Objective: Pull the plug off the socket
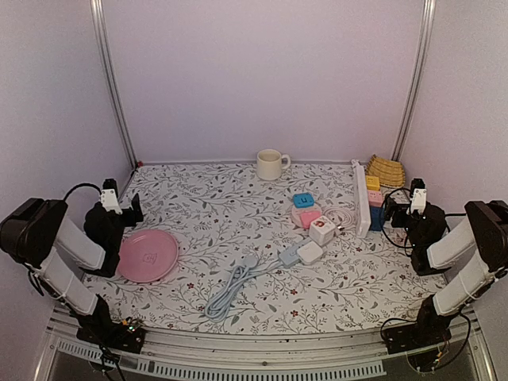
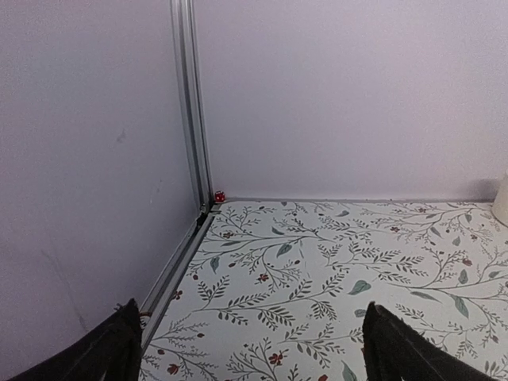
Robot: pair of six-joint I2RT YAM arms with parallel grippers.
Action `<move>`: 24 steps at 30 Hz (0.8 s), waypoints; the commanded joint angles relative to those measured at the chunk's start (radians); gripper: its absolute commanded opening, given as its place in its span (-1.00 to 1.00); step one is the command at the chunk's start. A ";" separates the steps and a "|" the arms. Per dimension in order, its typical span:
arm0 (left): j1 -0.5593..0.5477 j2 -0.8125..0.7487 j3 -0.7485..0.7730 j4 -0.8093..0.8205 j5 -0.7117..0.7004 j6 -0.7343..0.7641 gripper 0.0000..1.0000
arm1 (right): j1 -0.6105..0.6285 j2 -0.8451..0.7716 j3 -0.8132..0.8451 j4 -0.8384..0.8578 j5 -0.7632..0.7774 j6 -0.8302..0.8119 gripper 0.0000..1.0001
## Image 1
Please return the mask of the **white plug adapter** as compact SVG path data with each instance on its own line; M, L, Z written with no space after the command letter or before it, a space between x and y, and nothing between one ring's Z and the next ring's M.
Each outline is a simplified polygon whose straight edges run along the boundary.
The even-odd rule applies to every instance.
M311 241L297 249L298 258L305 265L311 265L320 260L324 253L324 249L314 241Z

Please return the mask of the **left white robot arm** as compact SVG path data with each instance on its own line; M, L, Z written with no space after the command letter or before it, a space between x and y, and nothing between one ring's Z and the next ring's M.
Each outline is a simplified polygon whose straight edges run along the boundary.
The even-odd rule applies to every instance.
M79 228L67 215L64 199L30 198L1 223L1 249L28 271L40 295L49 294L76 316L100 344L112 344L118 324L107 302L91 292L61 258L64 250L86 273L103 278L115 275L127 227L144 220L139 197L122 209L114 190L103 191Z

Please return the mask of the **pink square plug adapter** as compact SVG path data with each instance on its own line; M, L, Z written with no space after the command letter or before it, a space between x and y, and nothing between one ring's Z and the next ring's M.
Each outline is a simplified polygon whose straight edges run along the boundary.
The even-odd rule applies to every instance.
M303 212L300 214L299 218L300 218L300 222L302 224L302 227L304 229L308 229L311 225L311 223L318 219L319 217L321 216L321 212L320 211L308 211L308 212Z

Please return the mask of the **white cube socket adapter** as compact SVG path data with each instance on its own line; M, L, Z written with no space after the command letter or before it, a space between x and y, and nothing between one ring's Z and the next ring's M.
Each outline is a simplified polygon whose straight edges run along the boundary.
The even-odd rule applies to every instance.
M334 238L336 229L335 223L322 215L310 223L309 237L318 245L325 246Z

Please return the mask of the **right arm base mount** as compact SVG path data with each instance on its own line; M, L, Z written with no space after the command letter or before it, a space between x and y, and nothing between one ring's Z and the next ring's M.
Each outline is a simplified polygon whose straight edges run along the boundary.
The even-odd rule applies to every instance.
M418 373L438 369L452 338L449 329L421 330L417 322L399 317L388 318L379 334L390 355L409 353L406 359Z

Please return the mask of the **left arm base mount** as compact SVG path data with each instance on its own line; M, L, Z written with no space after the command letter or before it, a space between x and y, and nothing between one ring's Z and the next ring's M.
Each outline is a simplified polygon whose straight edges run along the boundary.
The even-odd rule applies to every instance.
M134 354L141 353L145 336L146 330L142 328L133 328L120 322L93 322L87 319L79 319L76 334L81 341Z

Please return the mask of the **light blue power strip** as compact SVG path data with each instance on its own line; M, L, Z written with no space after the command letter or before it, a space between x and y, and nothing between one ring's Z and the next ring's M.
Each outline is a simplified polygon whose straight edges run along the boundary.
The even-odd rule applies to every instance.
M278 254L279 261L286 268L293 266L294 264L300 261L297 251L306 244L309 244L311 241L312 240L309 237L307 237L306 239L299 241L298 243L290 246L289 248L286 248L284 251Z

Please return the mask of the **blue square plug adapter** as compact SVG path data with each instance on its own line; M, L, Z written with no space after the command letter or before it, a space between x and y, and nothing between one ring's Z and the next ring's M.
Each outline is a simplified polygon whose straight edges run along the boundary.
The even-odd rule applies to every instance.
M296 208L308 208L314 205L314 197L311 193L299 193L293 195L293 203Z

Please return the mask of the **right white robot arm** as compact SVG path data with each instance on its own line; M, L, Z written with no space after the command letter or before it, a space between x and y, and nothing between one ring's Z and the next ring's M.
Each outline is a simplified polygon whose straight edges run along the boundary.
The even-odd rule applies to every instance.
M407 241L401 247L411 251L417 274L445 272L467 251L474 251L452 281L421 303L410 339L426 346L462 308L507 274L507 204L501 200L467 202L462 221L448 229L447 214L438 206L427 203L423 210L411 210L409 204L400 205L391 197L386 200L381 221L404 229Z

